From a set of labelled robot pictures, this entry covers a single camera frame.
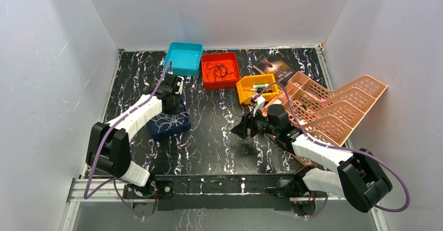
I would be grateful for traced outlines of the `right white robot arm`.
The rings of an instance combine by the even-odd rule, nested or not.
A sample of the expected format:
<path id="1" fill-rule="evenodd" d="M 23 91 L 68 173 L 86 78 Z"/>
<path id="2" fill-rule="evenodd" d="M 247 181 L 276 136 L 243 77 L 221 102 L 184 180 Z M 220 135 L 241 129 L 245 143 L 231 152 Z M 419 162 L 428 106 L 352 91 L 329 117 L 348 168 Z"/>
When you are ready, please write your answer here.
<path id="1" fill-rule="evenodd" d="M 322 165 L 324 170 L 308 166 L 286 185 L 302 197 L 322 191 L 345 198 L 356 210 L 366 213 L 392 190 L 392 183 L 379 163 L 368 157 L 369 151 L 333 149 L 331 144 L 303 134 L 292 126 L 282 105 L 271 105 L 267 115 L 259 109 L 245 113 L 231 133 L 242 139 L 258 133 L 271 135 L 281 149 Z"/>

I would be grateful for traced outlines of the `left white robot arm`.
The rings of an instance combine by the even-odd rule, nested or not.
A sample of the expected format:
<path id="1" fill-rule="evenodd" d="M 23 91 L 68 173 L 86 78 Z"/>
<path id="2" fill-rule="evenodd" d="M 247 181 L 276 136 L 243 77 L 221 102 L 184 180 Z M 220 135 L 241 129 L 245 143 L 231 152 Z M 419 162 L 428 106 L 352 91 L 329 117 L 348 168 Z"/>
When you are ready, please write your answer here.
<path id="1" fill-rule="evenodd" d="M 156 191 L 151 173 L 131 158 L 132 138 L 161 113 L 178 112 L 181 106 L 184 78 L 167 73 L 148 94 L 118 117 L 95 123 L 90 132 L 86 164 L 90 174 L 96 170 L 131 184 L 141 197 L 150 198 Z"/>

